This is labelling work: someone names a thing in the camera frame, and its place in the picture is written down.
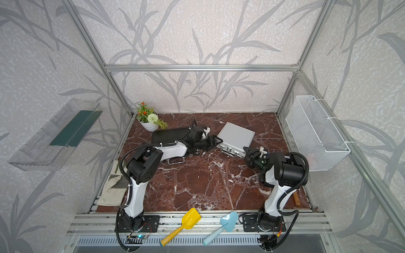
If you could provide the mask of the silver poker set case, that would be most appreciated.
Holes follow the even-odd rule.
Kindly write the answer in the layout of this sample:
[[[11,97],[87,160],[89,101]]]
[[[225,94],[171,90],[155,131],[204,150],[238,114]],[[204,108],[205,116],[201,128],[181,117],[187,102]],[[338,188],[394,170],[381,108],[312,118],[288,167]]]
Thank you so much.
[[[222,143],[218,144],[217,147],[222,153],[231,157],[244,158],[246,152],[243,148],[250,147],[254,136],[254,131],[227,122],[217,136],[217,138],[222,139]]]

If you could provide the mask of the black poker set case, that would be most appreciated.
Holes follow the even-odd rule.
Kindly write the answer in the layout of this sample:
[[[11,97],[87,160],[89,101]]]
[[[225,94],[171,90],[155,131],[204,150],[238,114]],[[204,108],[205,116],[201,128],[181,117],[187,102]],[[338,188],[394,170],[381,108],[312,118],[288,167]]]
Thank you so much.
[[[151,143],[172,143],[180,141],[190,132],[189,128],[159,130],[152,133]]]

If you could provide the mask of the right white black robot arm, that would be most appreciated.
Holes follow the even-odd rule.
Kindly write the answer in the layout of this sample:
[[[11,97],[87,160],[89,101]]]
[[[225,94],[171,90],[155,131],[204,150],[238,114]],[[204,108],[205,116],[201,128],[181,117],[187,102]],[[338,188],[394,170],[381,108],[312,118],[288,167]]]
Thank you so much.
[[[258,169],[260,183],[272,188],[269,198],[258,211],[258,227],[263,231],[279,229],[285,216],[297,217],[299,214],[297,210],[285,211],[284,207],[289,198],[307,184],[309,162],[298,152],[269,153],[263,147],[243,149],[246,165],[251,169]]]

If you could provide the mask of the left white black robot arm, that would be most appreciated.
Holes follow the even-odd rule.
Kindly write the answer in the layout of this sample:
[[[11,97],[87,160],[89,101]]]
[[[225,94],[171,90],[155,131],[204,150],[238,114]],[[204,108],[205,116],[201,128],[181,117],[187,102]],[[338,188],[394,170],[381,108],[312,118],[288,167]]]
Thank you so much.
[[[209,128],[192,125],[187,128],[155,131],[152,143],[143,143],[122,156],[119,169],[128,181],[127,201],[117,212],[116,232],[134,232],[145,224],[143,200],[148,182],[163,160],[200,155],[223,139],[209,133]]]

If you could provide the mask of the potted plant white pot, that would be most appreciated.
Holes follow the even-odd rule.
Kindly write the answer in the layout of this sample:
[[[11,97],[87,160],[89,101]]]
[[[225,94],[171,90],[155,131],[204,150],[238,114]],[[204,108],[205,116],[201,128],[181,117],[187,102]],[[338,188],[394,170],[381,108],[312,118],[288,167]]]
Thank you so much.
[[[154,132],[159,128],[165,130],[168,127],[168,124],[159,118],[158,113],[149,108],[145,102],[138,104],[136,118],[149,132]]]

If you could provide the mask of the light blue toy trowel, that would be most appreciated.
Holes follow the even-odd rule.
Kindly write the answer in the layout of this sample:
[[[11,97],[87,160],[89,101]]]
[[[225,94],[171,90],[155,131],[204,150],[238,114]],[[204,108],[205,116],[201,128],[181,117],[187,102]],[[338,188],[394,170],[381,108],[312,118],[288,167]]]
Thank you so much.
[[[223,216],[220,219],[221,226],[203,240],[203,245],[208,246],[224,230],[227,232],[232,232],[237,222],[238,222],[238,214],[236,212],[231,212]]]

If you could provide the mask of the yellow toy shovel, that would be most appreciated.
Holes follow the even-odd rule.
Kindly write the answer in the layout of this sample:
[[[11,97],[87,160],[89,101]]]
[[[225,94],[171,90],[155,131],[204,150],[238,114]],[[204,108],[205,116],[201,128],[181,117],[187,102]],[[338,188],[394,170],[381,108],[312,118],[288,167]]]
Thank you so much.
[[[170,233],[166,236],[163,240],[160,241],[160,246],[166,246],[172,239],[174,239],[182,230],[187,229],[190,230],[194,227],[194,225],[201,220],[201,215],[199,212],[192,208],[190,209],[181,220],[181,226],[177,228],[175,231]]]

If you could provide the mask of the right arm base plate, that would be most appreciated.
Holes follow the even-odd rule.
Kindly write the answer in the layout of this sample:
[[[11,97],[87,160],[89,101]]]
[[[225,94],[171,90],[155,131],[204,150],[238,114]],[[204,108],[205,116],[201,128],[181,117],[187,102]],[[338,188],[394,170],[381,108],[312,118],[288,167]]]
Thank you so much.
[[[278,225],[275,225],[273,223],[270,223],[269,225],[260,225],[257,221],[258,214],[242,214],[240,218],[242,219],[241,223],[243,225],[243,231],[246,233],[275,233],[277,234],[278,232],[286,232],[286,226],[284,223],[284,219],[281,217]]]

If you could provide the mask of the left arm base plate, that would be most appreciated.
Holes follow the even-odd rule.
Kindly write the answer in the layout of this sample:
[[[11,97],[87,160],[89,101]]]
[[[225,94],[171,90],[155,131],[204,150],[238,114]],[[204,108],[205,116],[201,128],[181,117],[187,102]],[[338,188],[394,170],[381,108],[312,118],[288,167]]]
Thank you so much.
[[[156,233],[159,226],[160,216],[150,215],[143,216],[139,226],[136,225],[135,228],[130,228],[129,225],[126,225],[122,216],[118,218],[118,225],[115,227],[115,232],[118,233]]]

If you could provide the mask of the aluminium front rail frame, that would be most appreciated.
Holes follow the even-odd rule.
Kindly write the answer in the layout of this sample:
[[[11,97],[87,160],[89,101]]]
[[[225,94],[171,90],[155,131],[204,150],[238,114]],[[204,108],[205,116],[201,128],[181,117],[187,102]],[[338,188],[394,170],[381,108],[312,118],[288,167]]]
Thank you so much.
[[[208,235],[220,227],[221,217],[230,211],[201,211],[201,220],[190,230],[184,229],[181,235]],[[180,227],[184,211],[146,212],[145,215],[160,216],[156,233],[152,236],[166,236]],[[93,213],[77,214],[70,225],[67,235],[113,236],[116,227],[116,214]],[[311,213],[301,210],[291,234],[331,234],[333,233],[329,221],[324,213]]]

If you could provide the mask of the clear plastic wall shelf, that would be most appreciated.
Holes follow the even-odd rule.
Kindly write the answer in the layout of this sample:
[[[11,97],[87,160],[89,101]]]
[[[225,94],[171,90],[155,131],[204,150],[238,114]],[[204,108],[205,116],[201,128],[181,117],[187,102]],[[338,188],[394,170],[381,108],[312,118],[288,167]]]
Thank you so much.
[[[71,99],[8,163],[23,171],[58,171],[103,113],[99,102]]]

